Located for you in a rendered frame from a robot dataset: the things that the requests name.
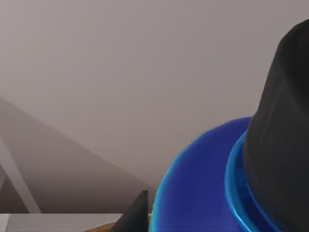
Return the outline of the blue bottle with black cap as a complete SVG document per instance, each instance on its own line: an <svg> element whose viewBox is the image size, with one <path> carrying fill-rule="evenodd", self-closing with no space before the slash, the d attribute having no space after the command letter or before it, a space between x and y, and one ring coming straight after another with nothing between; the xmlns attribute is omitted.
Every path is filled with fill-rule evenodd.
<svg viewBox="0 0 309 232"><path fill-rule="evenodd" d="M309 19L279 42L255 114L175 158L149 232L309 232Z"/></svg>

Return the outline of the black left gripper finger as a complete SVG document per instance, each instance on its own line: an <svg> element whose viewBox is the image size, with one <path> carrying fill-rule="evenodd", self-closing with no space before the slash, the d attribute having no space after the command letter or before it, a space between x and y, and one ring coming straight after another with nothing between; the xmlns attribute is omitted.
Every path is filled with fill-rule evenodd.
<svg viewBox="0 0 309 232"><path fill-rule="evenodd" d="M111 228L111 232L148 232L148 191L143 190Z"/></svg>

